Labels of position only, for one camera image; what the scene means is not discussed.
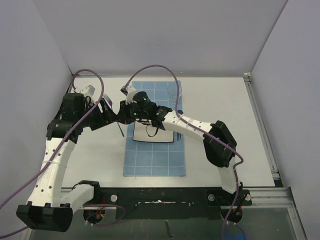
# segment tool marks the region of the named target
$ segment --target wall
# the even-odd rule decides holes
[[[72,72],[183,76],[252,70],[287,0],[33,0]],[[142,75],[169,75],[159,68]]]
[[[0,202],[40,170],[47,124],[71,74],[32,0],[0,1]],[[24,224],[16,217],[31,189],[0,211],[0,236]]]
[[[280,173],[319,239],[320,1],[289,0],[252,72]]]

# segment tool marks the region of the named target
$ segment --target clear glass cup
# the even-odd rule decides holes
[[[182,87],[181,83],[179,82],[179,99],[178,103],[181,103],[181,95],[182,95]],[[175,104],[177,101],[177,84],[170,83],[168,86],[168,97],[169,97],[169,103]]]

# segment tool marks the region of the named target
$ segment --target blue mat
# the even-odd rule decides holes
[[[167,88],[173,81],[134,81],[133,87],[145,91],[150,100],[157,105],[174,108],[169,102]],[[123,176],[167,176],[181,177],[186,175],[185,138],[170,143],[133,141],[135,123],[128,125]]]

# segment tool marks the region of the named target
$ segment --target table top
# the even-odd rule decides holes
[[[104,77],[104,92],[118,112],[125,96],[121,87],[127,77]],[[136,81],[172,81],[171,77],[136,77]],[[239,179],[245,187],[274,187],[267,155],[243,78],[182,77],[183,112],[202,122],[223,121],[237,141],[237,151],[244,163],[237,167]],[[95,77],[78,77],[75,86],[95,87],[97,99],[101,85]],[[122,125],[124,133],[127,126]],[[81,180],[98,181],[101,187],[220,187],[217,167],[206,158],[204,145],[185,137],[186,176],[124,177],[126,138],[116,123],[91,131],[85,128],[79,136],[63,179],[62,187],[72,187]]]

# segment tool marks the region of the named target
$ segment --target gray floor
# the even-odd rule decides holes
[[[114,212],[107,212],[112,220]],[[169,220],[171,234],[175,240],[215,240],[221,239],[222,221],[193,218]],[[295,240],[288,210],[286,208],[245,208],[240,222],[249,240]],[[235,226],[228,226],[225,239],[244,240]],[[109,227],[85,226],[82,211],[73,216],[67,232],[32,231],[31,240],[168,240],[164,220],[123,220]]]

